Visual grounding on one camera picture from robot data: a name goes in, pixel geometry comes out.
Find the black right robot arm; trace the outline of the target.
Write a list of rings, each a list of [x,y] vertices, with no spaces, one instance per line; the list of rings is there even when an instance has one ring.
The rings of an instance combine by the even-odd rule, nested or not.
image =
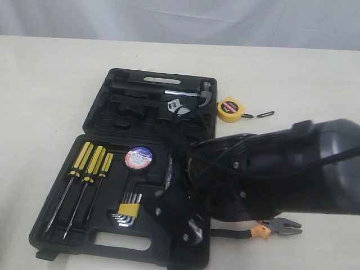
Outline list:
[[[359,124],[348,119],[198,143],[187,173],[198,203],[224,222],[283,212],[359,214]]]

